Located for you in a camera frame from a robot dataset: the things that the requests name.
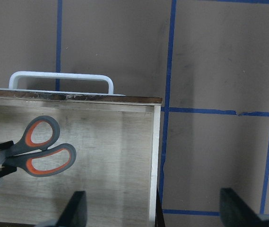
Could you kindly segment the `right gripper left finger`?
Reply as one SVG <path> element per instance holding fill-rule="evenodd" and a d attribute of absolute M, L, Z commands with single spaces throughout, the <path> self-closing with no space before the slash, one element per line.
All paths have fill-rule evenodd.
<path fill-rule="evenodd" d="M 36 225 L 37 227 L 86 227 L 87 226 L 87 197 L 85 191 L 73 193 L 64 211 L 56 220 L 48 220 Z"/>

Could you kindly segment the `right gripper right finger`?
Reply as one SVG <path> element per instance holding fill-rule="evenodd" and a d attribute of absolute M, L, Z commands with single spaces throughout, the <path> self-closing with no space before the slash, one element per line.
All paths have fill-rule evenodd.
<path fill-rule="evenodd" d="M 269 216 L 256 214 L 232 188 L 220 189 L 219 213 L 225 227 L 269 227 Z"/>

